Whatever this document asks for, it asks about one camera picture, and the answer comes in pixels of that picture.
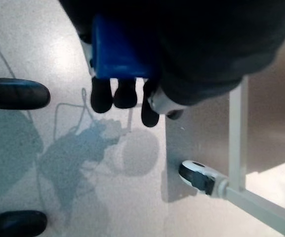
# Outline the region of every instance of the blue object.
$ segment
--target blue object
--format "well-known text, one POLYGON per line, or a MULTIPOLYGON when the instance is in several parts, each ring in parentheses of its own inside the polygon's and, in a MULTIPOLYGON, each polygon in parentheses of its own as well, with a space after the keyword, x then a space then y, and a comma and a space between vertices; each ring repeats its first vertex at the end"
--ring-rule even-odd
POLYGON ((156 78, 155 34, 97 15, 92 28, 92 65, 99 79, 156 78))

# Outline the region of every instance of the white wheel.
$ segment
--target white wheel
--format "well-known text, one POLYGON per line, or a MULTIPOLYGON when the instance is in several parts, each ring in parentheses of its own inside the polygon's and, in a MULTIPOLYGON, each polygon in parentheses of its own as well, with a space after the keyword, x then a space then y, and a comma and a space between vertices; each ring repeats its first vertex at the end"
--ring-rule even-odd
POLYGON ((178 173, 187 185, 198 189, 201 193, 212 197, 224 197, 228 180, 218 171, 201 163, 186 160, 180 164, 178 173))

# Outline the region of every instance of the glove finger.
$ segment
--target glove finger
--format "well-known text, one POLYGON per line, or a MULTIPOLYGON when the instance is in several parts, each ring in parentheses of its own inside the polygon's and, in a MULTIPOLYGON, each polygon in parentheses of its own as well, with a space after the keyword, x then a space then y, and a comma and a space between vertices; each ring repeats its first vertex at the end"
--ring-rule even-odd
POLYGON ((157 83, 148 80, 143 86, 143 102, 141 108, 141 120, 146 127, 154 127, 159 122, 159 115, 154 112, 148 102, 152 91, 157 88, 157 83))
POLYGON ((184 110, 173 110, 166 116, 171 120, 177 120, 182 116, 183 112, 184 110))
POLYGON ((99 114, 110 110, 113 105, 111 83, 109 80, 92 78, 91 106, 99 114))
POLYGON ((119 109, 129 109, 137 104, 136 79, 118 79, 114 95, 114 105, 119 109))

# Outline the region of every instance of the white metal frame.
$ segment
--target white metal frame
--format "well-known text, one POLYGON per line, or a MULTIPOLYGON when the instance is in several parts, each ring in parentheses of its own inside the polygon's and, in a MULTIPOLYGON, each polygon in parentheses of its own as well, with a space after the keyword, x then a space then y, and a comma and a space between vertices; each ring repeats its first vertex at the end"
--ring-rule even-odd
POLYGON ((285 235, 285 209, 246 190, 248 78, 230 93, 228 201, 285 235))

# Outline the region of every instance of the speckled floor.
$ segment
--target speckled floor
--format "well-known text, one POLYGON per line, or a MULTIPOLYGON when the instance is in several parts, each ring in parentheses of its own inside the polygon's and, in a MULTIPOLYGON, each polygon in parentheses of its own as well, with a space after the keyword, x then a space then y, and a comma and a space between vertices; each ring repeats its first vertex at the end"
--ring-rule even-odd
MULTIPOLYGON (((266 82, 251 85, 247 184, 285 206, 285 111, 276 112, 285 100, 273 97, 283 88, 273 74, 256 75, 266 82)), ((184 159, 227 173, 227 96, 152 129, 139 107, 94 113, 79 40, 55 0, 0 0, 0 77, 12 76, 43 83, 51 102, 30 112, 0 110, 0 212, 44 211, 42 237, 281 236, 226 201, 195 197, 178 178, 184 159)))

